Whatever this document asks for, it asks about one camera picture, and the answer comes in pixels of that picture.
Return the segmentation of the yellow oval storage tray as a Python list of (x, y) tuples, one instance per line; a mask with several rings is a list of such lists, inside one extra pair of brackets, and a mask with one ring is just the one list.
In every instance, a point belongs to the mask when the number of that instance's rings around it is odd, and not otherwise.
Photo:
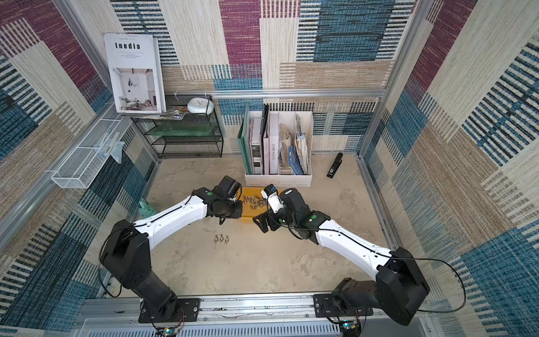
[(261, 213), (270, 210), (271, 207), (262, 197), (262, 187), (243, 187), (240, 201), (243, 204), (241, 220), (250, 220)]

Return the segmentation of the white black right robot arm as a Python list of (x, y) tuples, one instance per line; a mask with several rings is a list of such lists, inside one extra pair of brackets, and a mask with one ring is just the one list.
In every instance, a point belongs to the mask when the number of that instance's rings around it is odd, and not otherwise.
[(268, 185), (261, 192), (267, 210), (254, 217), (264, 232), (281, 227), (300, 240), (330, 249), (360, 267), (368, 281), (343, 279), (331, 292), (328, 316), (355, 315), (362, 309), (377, 308), (403, 326), (409, 325), (430, 292), (414, 257), (400, 247), (380, 247), (338, 224), (329, 215), (311, 210), (295, 188), (279, 192)]

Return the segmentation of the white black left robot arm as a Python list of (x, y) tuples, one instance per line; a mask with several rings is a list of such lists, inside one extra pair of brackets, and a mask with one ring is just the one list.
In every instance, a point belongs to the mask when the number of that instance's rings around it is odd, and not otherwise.
[(184, 227), (215, 217), (223, 224), (239, 219), (242, 185), (225, 176), (212, 189), (193, 190), (178, 204), (149, 218), (118, 221), (103, 243), (99, 261), (120, 285), (137, 294), (144, 313), (141, 322), (185, 322), (188, 310), (178, 296), (152, 270), (151, 251)]

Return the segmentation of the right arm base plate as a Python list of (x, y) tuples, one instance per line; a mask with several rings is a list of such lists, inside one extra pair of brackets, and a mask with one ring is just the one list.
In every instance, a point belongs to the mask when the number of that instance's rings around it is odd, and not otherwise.
[(352, 316), (372, 316), (373, 309), (368, 307), (352, 307), (350, 304), (331, 293), (316, 293), (312, 296), (316, 317), (337, 318)]

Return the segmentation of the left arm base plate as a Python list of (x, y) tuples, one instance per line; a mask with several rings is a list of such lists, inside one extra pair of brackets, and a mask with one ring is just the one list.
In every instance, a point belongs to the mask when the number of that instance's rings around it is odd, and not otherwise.
[(175, 301), (170, 300), (162, 308), (156, 309), (146, 300), (142, 300), (138, 322), (140, 324), (196, 322), (200, 303), (201, 299), (177, 298)]

